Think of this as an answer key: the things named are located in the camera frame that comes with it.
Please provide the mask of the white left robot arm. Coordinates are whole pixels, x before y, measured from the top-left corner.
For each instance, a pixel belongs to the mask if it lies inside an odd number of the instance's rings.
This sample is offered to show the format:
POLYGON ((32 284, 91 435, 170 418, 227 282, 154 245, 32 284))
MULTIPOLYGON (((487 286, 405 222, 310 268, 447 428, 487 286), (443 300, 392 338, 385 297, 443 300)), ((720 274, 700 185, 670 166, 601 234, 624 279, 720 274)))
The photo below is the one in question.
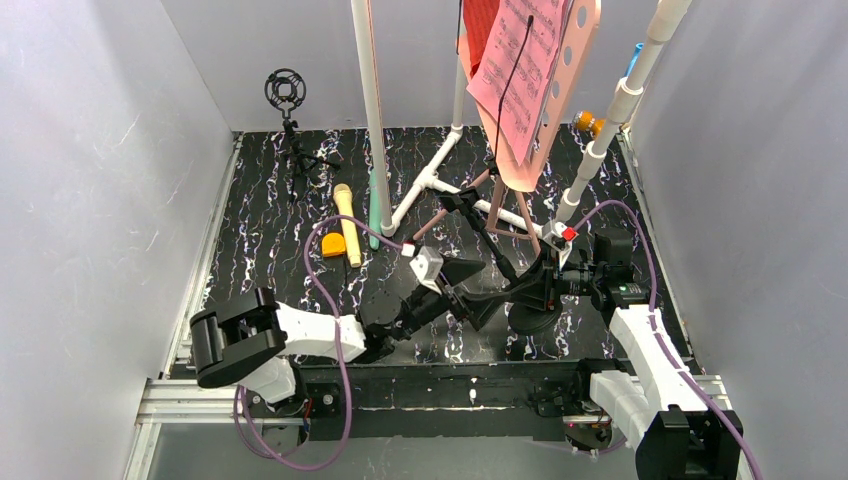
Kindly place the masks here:
POLYGON ((369 363, 447 312, 481 328, 511 299, 509 290, 474 293, 461 287, 482 269, 480 261, 421 253, 410 267, 418 284, 407 298, 382 291, 355 314, 300 310, 277 301, 268 288, 198 312, 190 320, 198 386, 242 385, 279 403, 297 391, 291 356, 369 363))

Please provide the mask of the black tripod shock mount stand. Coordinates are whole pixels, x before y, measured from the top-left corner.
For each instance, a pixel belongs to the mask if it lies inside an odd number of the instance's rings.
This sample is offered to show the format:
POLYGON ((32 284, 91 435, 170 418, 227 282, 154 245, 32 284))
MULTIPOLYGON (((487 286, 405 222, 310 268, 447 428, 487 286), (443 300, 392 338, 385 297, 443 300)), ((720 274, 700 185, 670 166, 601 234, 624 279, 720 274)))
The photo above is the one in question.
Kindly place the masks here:
POLYGON ((306 84, 303 77, 293 69, 279 68, 266 78, 264 95, 268 103, 281 113, 284 133, 284 158, 290 164, 291 184, 288 187, 288 203, 293 205, 299 198, 297 186, 308 182, 309 173, 324 165, 335 171, 341 169, 337 162, 307 153, 302 145, 299 124, 292 119, 292 112, 306 99, 306 84))

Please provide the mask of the black round-base mic stand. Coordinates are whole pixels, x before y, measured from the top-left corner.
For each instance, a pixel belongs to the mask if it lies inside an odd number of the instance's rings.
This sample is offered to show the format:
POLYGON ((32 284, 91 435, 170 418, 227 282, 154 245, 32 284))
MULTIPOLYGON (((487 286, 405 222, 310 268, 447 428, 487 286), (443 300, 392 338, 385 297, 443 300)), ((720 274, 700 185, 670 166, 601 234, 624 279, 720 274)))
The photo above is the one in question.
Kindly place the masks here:
MULTIPOLYGON (((518 282, 518 277, 521 274, 517 273, 513 264, 506 258, 497 246, 496 242, 492 239, 489 232, 486 231, 482 215, 474 208, 474 204, 479 199, 479 194, 474 187, 467 188, 454 194, 442 193, 439 195, 439 201, 442 208, 447 212, 457 211, 462 214, 472 230, 474 230, 480 239, 483 240, 491 252, 494 258, 495 267, 508 281, 508 284, 500 290, 511 290, 511 288, 518 282)), ((541 248, 530 267, 534 263, 541 262, 548 262, 551 266, 558 265, 556 254, 549 246, 543 246, 541 248)), ((440 281, 440 275, 438 278, 438 284, 441 291, 446 290, 447 285, 440 281)), ((460 285, 452 287, 457 289, 460 294, 467 291, 460 285)), ((513 332, 520 335, 534 335, 545 330, 555 323, 559 318, 559 315, 562 313, 562 304, 560 301, 552 305, 553 309, 548 311, 531 309, 518 303, 509 304, 511 305, 511 308, 507 315, 508 324, 513 332)))

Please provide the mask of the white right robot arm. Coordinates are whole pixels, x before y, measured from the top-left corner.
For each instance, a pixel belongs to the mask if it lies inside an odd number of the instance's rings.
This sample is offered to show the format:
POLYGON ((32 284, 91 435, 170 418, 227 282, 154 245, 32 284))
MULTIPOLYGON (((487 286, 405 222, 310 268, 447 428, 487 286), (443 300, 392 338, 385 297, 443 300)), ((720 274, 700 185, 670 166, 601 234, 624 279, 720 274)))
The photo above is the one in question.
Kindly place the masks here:
POLYGON ((585 361, 577 398, 596 405, 635 452, 641 479, 735 479, 743 426, 694 378, 673 349, 652 287, 634 281, 633 242, 625 230, 596 233, 592 255, 568 254, 577 232, 551 222, 544 243, 552 278, 571 296, 586 296, 621 343, 633 371, 585 361))

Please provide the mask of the pink music stand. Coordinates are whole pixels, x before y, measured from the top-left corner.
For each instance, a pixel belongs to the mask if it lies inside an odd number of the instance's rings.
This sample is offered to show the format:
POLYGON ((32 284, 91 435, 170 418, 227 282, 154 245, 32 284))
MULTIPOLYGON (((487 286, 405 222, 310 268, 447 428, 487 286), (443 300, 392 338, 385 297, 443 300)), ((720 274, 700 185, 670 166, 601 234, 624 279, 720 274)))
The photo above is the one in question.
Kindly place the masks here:
POLYGON ((471 95, 492 146, 486 229, 500 222, 538 250, 546 227, 526 199, 537 188, 601 20, 598 1, 468 1, 456 41, 456 98, 471 95))

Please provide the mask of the pink sheet music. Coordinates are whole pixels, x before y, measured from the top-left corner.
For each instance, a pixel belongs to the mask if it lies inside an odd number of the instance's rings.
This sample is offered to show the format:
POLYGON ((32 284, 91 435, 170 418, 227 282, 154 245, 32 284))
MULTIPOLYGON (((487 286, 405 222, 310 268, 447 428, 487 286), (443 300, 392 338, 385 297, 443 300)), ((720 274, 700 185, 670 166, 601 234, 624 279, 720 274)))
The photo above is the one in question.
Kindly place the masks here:
POLYGON ((536 140, 564 33, 568 1, 501 1, 467 91, 523 164, 536 140))

